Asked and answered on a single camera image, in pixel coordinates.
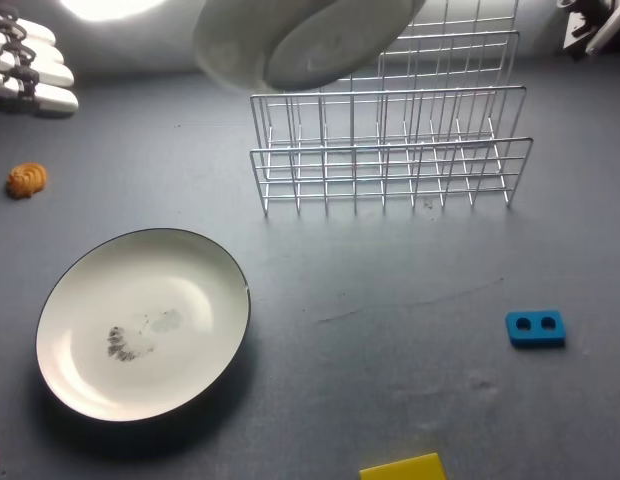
plate rim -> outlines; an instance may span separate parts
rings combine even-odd
[[[98,417],[98,416],[94,416],[94,415],[89,415],[89,414],[87,414],[85,412],[81,412],[81,411],[77,410],[76,408],[74,408],[72,405],[68,405],[68,403],[63,398],[61,398],[53,390],[53,388],[48,383],[46,375],[43,372],[43,367],[41,365],[41,359],[39,357],[39,348],[38,348],[38,345],[39,345],[39,331],[40,331],[40,327],[41,327],[41,318],[43,317],[43,312],[45,311],[46,306],[48,305],[48,301],[50,300],[50,297],[52,296],[52,294],[56,290],[57,286],[59,285],[59,282],[61,282],[61,280],[63,280],[63,278],[68,274],[68,272],[70,272],[70,270],[72,270],[74,268],[74,266],[77,265],[85,257],[90,255],[95,250],[103,247],[104,245],[106,245],[108,243],[111,243],[111,242],[114,242],[115,240],[118,240],[120,238],[127,237],[129,235],[135,235],[135,234],[139,234],[139,233],[144,233],[144,232],[156,232],[156,231],[180,232],[180,233],[187,233],[187,234],[195,235],[197,237],[200,237],[202,239],[208,240],[209,242],[213,243],[214,245],[219,247],[223,252],[225,252],[226,255],[228,255],[228,257],[230,257],[232,262],[236,265],[237,269],[239,270],[239,273],[241,274],[241,277],[243,278],[243,281],[244,281],[245,287],[246,287],[246,295],[248,296],[248,314],[247,314],[247,318],[246,318],[246,326],[245,326],[245,329],[243,330],[243,333],[241,335],[241,340],[239,341],[239,344],[237,345],[236,350],[233,352],[232,357],[230,358],[230,361],[228,362],[228,364],[223,367],[223,369],[221,370],[219,375],[217,375],[216,378],[207,387],[205,387],[199,393],[194,395],[192,398],[186,400],[183,403],[180,403],[179,405],[175,405],[174,407],[172,407],[172,408],[170,408],[168,410],[165,410],[165,411],[163,411],[161,413],[157,413],[155,415],[146,415],[146,416],[135,417],[135,418],[130,418],[130,419],[102,418],[102,417]],[[50,292],[46,296],[46,300],[43,303],[43,306],[41,307],[41,311],[39,312],[39,320],[37,321],[37,331],[36,331],[36,334],[35,334],[35,354],[36,354],[36,357],[37,357],[37,365],[39,367],[39,373],[40,373],[41,377],[43,378],[43,381],[46,384],[46,387],[48,388],[48,391],[50,391],[54,395],[54,397],[57,400],[59,400],[61,403],[63,403],[66,407],[68,407],[73,412],[78,413],[79,415],[82,415],[82,416],[84,416],[86,418],[91,418],[91,419],[94,419],[94,420],[103,421],[103,422],[109,422],[109,423],[113,423],[113,424],[114,423],[142,422],[144,420],[157,419],[157,418],[164,417],[164,416],[166,416],[166,415],[168,415],[168,414],[170,414],[172,412],[175,412],[176,410],[181,409],[181,408],[185,407],[186,405],[194,402],[196,399],[201,397],[201,395],[203,395],[206,391],[210,390],[217,383],[217,381],[219,381],[219,379],[223,376],[223,374],[228,370],[228,367],[230,367],[232,362],[235,360],[235,358],[237,356],[237,353],[239,352],[239,349],[243,346],[243,344],[245,342],[245,339],[246,339],[246,336],[247,336],[247,333],[248,333],[248,327],[250,326],[251,319],[252,319],[252,297],[251,297],[251,294],[250,294],[250,286],[248,285],[248,279],[246,278],[245,273],[241,269],[241,266],[239,265],[239,262],[237,262],[237,260],[232,256],[232,254],[228,250],[226,250],[223,247],[223,245],[221,245],[218,242],[212,240],[210,237],[207,237],[206,235],[194,232],[192,230],[186,230],[186,229],[183,229],[183,228],[174,228],[174,227],[142,228],[142,229],[139,229],[139,230],[133,230],[131,232],[126,232],[126,233],[123,233],[121,235],[117,235],[117,236],[112,237],[112,238],[110,238],[110,239],[108,239],[108,240],[106,240],[104,242],[101,242],[97,246],[91,248],[86,253],[81,255],[77,260],[75,260],[65,270],[65,272],[63,272],[63,274],[57,279],[57,281],[54,283],[54,286],[52,287],[52,289],[50,289]]]

yellow block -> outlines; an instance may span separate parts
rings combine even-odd
[[[436,453],[368,468],[359,473],[361,480],[446,480]]]

yellow object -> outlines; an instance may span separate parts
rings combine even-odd
[[[361,480],[446,480],[436,453],[368,468],[360,474]]]
[[[43,190],[47,181],[48,172],[43,165],[23,163],[12,169],[6,188],[13,198],[30,198]]]

white plate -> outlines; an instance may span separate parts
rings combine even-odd
[[[218,244],[183,230],[142,230],[95,248],[43,307],[37,358],[70,408],[131,421],[208,388],[245,335],[250,293]]]

metal wire rack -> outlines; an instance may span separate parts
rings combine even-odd
[[[427,2],[375,67],[320,91],[251,97],[266,215],[275,200],[512,202],[532,146],[514,136],[526,90],[508,86],[517,2],[469,3]]]

